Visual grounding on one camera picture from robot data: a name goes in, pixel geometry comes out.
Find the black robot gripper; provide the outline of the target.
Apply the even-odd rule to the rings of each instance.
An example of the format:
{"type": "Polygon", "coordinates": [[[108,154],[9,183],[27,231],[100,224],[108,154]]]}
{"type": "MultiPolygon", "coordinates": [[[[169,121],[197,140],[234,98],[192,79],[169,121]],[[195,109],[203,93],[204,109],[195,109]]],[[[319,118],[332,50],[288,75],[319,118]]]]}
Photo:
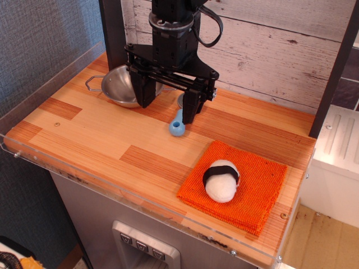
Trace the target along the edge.
{"type": "Polygon", "coordinates": [[[216,94],[219,74],[197,55],[201,40],[198,27],[181,32],[153,29],[151,45],[127,44],[128,67],[137,103],[147,108],[156,98],[157,82],[183,90],[183,124],[191,124],[203,103],[216,94]]]}

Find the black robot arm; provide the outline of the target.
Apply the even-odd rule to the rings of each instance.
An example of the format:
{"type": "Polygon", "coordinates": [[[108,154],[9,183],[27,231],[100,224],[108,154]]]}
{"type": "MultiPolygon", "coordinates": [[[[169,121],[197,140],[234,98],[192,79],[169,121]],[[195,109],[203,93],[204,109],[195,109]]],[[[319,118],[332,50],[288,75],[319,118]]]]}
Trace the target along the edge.
{"type": "Polygon", "coordinates": [[[205,1],[153,1],[149,14],[152,44],[127,44],[128,70],[137,103],[148,107],[156,98],[156,83],[184,92],[183,124],[191,124],[207,100],[213,100],[219,73],[197,55],[199,44],[210,48],[211,43],[200,38],[201,14],[217,22],[220,17],[205,7],[205,1]]]}

